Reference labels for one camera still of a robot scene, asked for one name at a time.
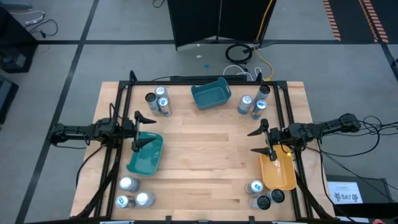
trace can lid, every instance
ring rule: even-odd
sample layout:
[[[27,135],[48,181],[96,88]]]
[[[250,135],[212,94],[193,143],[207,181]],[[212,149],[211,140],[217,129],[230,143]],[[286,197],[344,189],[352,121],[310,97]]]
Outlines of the can lid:
[[[271,201],[265,195],[258,196],[257,205],[263,210],[267,210],[271,206]]]
[[[120,182],[119,182],[120,188],[122,188],[122,189],[128,189],[128,188],[131,186],[131,184],[132,184],[132,181],[131,181],[131,180],[132,180],[131,177],[123,177],[123,178],[120,180]]]
[[[141,192],[136,196],[136,203],[138,205],[145,205],[148,202],[148,194]]]
[[[260,108],[260,109],[265,109],[267,107],[267,103],[265,100],[259,100],[259,101],[257,101],[256,104],[257,104],[258,108]]]
[[[250,104],[252,102],[252,98],[249,95],[244,95],[242,97],[242,100],[243,100],[243,103],[245,103],[245,104]]]
[[[275,189],[271,192],[272,200],[276,203],[282,203],[285,200],[285,193],[279,189]]]
[[[129,199],[126,196],[118,196],[116,199],[116,206],[118,208],[126,208],[129,204]]]
[[[166,106],[169,103],[169,100],[166,97],[161,97],[157,103],[159,106]]]
[[[262,192],[263,190],[262,182],[260,180],[255,180],[251,182],[251,188],[255,193]]]
[[[268,94],[270,91],[271,91],[271,89],[268,86],[266,86],[266,85],[260,86],[260,92],[262,94]]]
[[[155,95],[155,93],[148,93],[148,94],[146,94],[145,100],[146,100],[146,102],[149,102],[149,103],[155,101],[155,100],[156,100],[156,95]]]
[[[166,92],[166,90],[165,90],[165,88],[162,87],[162,86],[159,86],[159,87],[157,87],[157,88],[155,89],[155,93],[156,93],[157,95],[163,95],[165,92]]]

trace orange striped tape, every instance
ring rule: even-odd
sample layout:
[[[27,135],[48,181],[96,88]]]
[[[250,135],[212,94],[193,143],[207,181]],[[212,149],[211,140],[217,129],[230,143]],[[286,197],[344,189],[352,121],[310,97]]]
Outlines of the orange striped tape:
[[[365,7],[364,7],[364,5],[363,5],[363,3],[362,3],[362,0],[358,0],[358,1],[359,1],[359,4],[361,5],[363,14],[365,15],[365,18],[366,18],[366,20],[367,20],[367,22],[368,22],[369,28],[370,28],[371,31],[372,31],[372,34],[373,34],[373,41],[374,41],[375,43],[377,43],[377,42],[379,41],[379,38],[377,37],[376,32],[375,32],[374,29],[373,29],[372,22],[371,22],[371,20],[370,20],[370,18],[369,18],[369,16],[368,16],[368,14],[366,13],[366,10],[365,10]],[[370,0],[363,0],[363,1],[365,2],[365,5],[369,5],[369,4],[370,4]]]
[[[333,12],[330,9],[329,0],[323,0],[323,7],[325,8],[326,14],[328,15],[328,19],[329,19],[329,23],[331,26],[331,31],[333,32],[333,36],[335,37],[336,40],[341,41],[340,32],[338,31],[337,23],[335,21]]]
[[[388,43],[388,36],[386,34],[386,32],[383,29],[383,25],[381,24],[379,17],[377,16],[373,6],[372,6],[372,2],[370,0],[363,0],[363,2],[365,3],[366,9],[369,12],[369,15],[371,16],[372,22],[374,24],[374,26],[376,27],[377,33],[379,33],[381,40],[384,43]]]

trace yellow cable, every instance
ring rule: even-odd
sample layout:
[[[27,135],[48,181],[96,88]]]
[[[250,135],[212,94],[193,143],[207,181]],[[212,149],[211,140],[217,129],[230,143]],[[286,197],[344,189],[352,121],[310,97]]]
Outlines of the yellow cable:
[[[260,30],[259,30],[259,33],[257,34],[256,40],[259,40],[259,37],[260,37],[260,34],[261,34],[261,30],[262,30],[262,25],[264,24],[264,21],[265,21],[265,19],[266,19],[267,13],[268,13],[268,10],[269,10],[269,8],[271,7],[271,4],[272,4],[272,0],[269,1],[269,4],[268,4],[268,6],[267,6],[267,9],[266,9],[264,15],[262,16],[262,21],[261,21],[261,25],[260,25]]]
[[[271,78],[272,78],[272,76],[274,75],[274,68],[272,68],[272,65],[271,65],[269,62],[267,62],[266,59],[264,59],[263,57],[261,57],[260,53],[256,50],[256,46],[253,46],[253,49],[254,49],[254,51],[258,54],[258,56],[261,58],[261,60],[262,60],[263,62],[265,62],[265,63],[269,66],[269,68],[271,69],[271,75],[270,75],[269,77],[267,77],[267,78],[264,79],[264,81],[266,81],[266,82],[267,82],[267,81],[270,81]]]

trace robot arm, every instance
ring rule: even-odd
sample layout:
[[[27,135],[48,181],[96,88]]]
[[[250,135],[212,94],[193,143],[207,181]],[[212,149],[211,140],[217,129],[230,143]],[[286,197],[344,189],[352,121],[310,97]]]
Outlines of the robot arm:
[[[143,117],[136,111],[134,113],[135,124],[132,120],[126,118],[122,124],[116,122],[116,118],[103,118],[95,124],[89,126],[65,126],[64,124],[56,124],[51,128],[49,141],[54,146],[67,140],[84,140],[89,145],[91,140],[100,141],[101,144],[108,144],[120,137],[134,138],[132,150],[139,152],[140,148],[155,140],[155,138],[139,139],[139,125],[156,123],[151,119]]]
[[[274,161],[277,159],[276,153],[273,149],[274,145],[285,144],[289,147],[304,148],[307,142],[314,139],[321,139],[327,134],[336,132],[358,132],[361,128],[361,124],[358,122],[355,115],[347,113],[340,116],[338,119],[318,124],[290,124],[282,131],[279,131],[277,128],[272,128],[268,131],[268,128],[268,120],[262,119],[260,128],[248,134],[248,136],[255,136],[264,133],[268,147],[252,149],[252,151],[265,154],[269,156],[271,161]]]

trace aluminum can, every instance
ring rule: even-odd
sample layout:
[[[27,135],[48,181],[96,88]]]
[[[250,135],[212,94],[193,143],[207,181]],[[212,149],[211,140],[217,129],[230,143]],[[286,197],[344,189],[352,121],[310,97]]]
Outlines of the aluminum can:
[[[271,89],[268,86],[266,85],[260,86],[259,91],[256,94],[256,97],[254,97],[254,102],[257,102],[259,100],[266,100],[270,91]]]
[[[266,196],[271,200],[271,202],[275,203],[282,203],[285,200],[285,193],[279,189],[268,191]]]
[[[148,106],[154,115],[160,115],[162,112],[160,111],[160,107],[157,104],[157,97],[155,93],[148,93],[145,96],[145,100],[148,103]]]
[[[139,190],[140,181],[133,177],[123,177],[119,181],[119,188],[130,192],[136,192]]]
[[[260,195],[250,198],[249,204],[253,209],[267,210],[271,206],[271,200],[265,195]]]
[[[247,114],[250,110],[250,107],[253,103],[253,99],[249,95],[244,95],[241,98],[241,101],[239,102],[238,105],[238,112],[240,114]]]
[[[132,208],[135,207],[136,203],[134,197],[127,195],[120,195],[116,198],[117,208]]]
[[[172,109],[170,107],[170,101],[166,97],[162,97],[158,100],[158,104],[160,106],[160,110],[164,116],[171,116]]]
[[[155,195],[150,192],[140,192],[136,196],[137,207],[148,208],[155,204]]]
[[[155,94],[156,94],[158,99],[160,99],[162,97],[169,98],[169,96],[167,95],[167,90],[163,86],[156,87]]]
[[[260,119],[262,113],[267,108],[267,103],[265,100],[259,100],[254,105],[253,112],[251,113],[251,118]]]
[[[244,188],[248,194],[257,194],[262,192],[264,185],[260,180],[253,180],[252,182],[246,184]]]

